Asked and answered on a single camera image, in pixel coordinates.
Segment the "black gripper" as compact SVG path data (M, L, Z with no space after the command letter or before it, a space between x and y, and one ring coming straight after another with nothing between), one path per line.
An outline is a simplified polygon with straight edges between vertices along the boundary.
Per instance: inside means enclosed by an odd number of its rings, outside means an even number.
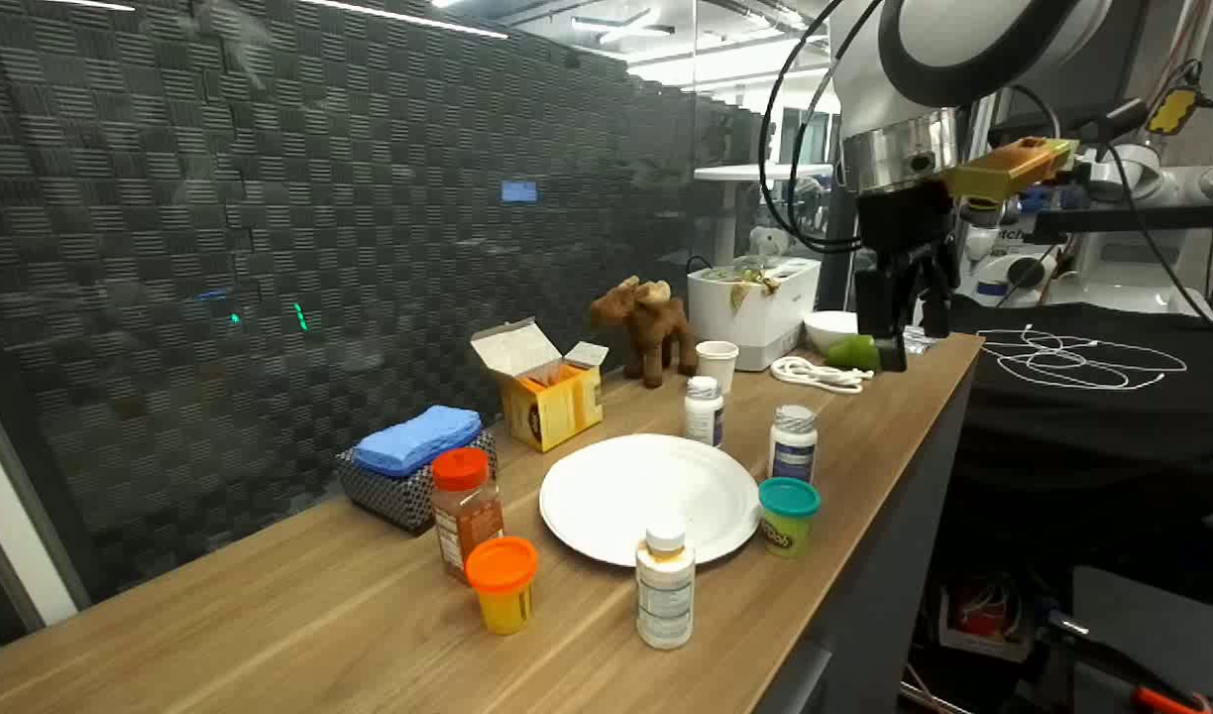
M905 372L905 320L896 301L925 294L925 335L953 335L955 197L941 177L857 197L860 247L872 274L857 276L857 320L885 372Z

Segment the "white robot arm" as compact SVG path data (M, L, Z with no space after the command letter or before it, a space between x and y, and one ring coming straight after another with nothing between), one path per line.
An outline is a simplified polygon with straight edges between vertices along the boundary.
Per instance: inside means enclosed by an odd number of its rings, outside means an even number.
M860 331L889 372L909 368L905 327L949 335L960 193L955 110L1024 77L1066 62L1115 0L840 0L834 87L840 177L851 189L865 262L851 271Z

